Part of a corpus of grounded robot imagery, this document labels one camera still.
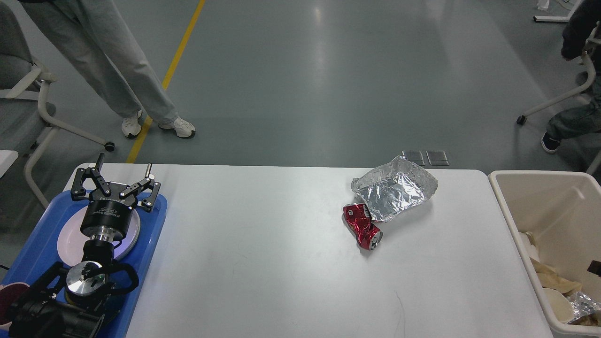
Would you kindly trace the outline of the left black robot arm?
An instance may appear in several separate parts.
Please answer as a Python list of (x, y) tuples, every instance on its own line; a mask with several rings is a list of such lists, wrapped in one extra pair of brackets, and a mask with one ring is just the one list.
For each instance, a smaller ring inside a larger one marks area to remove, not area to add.
[(167, 200), (148, 164), (132, 184), (78, 168), (49, 204), (1, 282), (3, 338), (123, 338), (141, 293)]

